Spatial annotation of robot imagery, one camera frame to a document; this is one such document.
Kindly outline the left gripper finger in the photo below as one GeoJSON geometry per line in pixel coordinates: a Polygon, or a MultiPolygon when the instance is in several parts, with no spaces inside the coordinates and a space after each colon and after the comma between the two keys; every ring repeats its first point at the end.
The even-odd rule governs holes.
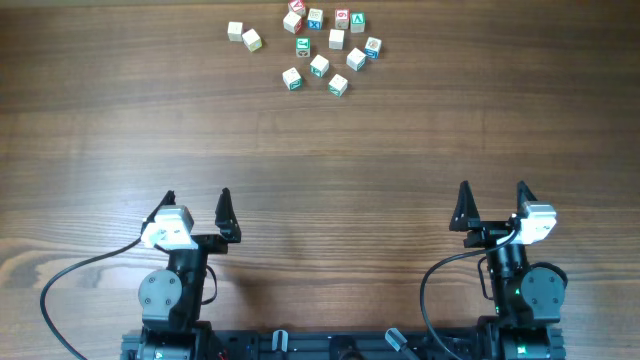
{"type": "Polygon", "coordinates": [[[233,209],[231,192],[228,188],[223,188],[219,196],[215,210],[215,225],[220,231],[220,236],[228,243],[241,242],[241,228],[233,209]]]}
{"type": "Polygon", "coordinates": [[[162,206],[175,205],[176,204],[175,198],[176,198],[176,195],[173,190],[167,191],[164,197],[162,198],[162,200],[160,201],[160,203],[156,206],[156,208],[143,220],[142,230],[145,230],[150,223],[155,222],[154,218],[162,206]]]}

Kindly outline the green letter J block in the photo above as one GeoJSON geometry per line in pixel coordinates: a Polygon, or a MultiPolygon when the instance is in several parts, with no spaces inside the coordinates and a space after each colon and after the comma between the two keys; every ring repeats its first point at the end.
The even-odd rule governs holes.
{"type": "Polygon", "coordinates": [[[311,54],[311,41],[308,37],[296,39],[295,51],[297,57],[309,57],[311,54]]]}

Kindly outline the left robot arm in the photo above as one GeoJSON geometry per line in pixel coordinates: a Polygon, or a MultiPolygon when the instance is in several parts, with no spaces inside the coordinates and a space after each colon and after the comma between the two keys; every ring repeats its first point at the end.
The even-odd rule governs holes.
{"type": "Polygon", "coordinates": [[[212,325],[200,319],[204,283],[213,270],[211,254],[226,254],[228,245],[241,241],[241,229],[233,210],[230,190],[222,190],[215,210],[214,234],[192,233],[189,209],[178,205],[168,191],[160,204],[143,220],[141,242],[168,255],[164,269],[141,282],[138,299],[143,328],[139,339],[122,357],[137,360],[227,359],[227,350],[212,325]]]}

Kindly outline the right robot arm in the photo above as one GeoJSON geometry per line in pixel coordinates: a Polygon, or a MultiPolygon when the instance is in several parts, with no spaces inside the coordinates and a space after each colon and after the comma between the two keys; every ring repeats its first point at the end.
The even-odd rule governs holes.
{"type": "Polygon", "coordinates": [[[467,234],[466,248],[479,248],[487,266],[496,314],[479,318],[474,359],[566,357],[561,320],[568,277],[559,267],[530,263],[526,247],[544,240],[556,225],[556,211],[539,201],[524,182],[517,184],[516,212],[505,221],[483,221],[470,184],[460,184],[449,229],[467,234]]]}

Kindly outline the yellow edged wooden block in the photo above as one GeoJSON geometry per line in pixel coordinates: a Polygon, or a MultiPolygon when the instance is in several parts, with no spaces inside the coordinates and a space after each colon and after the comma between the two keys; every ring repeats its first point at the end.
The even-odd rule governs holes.
{"type": "Polygon", "coordinates": [[[262,39],[255,29],[250,29],[242,34],[242,40],[250,52],[262,47],[262,39]]]}

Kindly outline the blue edged picture block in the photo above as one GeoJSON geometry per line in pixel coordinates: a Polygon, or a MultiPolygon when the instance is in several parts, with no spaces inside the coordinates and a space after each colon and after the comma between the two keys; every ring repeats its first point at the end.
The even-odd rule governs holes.
{"type": "Polygon", "coordinates": [[[381,51],[382,41],[375,37],[369,37],[366,41],[364,52],[371,59],[378,59],[381,51]]]}

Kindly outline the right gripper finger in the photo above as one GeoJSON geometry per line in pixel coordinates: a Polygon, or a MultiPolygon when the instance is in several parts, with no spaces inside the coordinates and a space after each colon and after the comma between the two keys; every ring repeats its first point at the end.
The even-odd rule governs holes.
{"type": "Polygon", "coordinates": [[[517,216],[520,219],[528,218],[532,212],[532,207],[537,204],[536,196],[531,192],[530,188],[524,181],[517,184],[517,216]]]}
{"type": "Polygon", "coordinates": [[[480,215],[468,181],[460,184],[456,208],[451,217],[449,230],[472,231],[480,227],[480,215]]]}

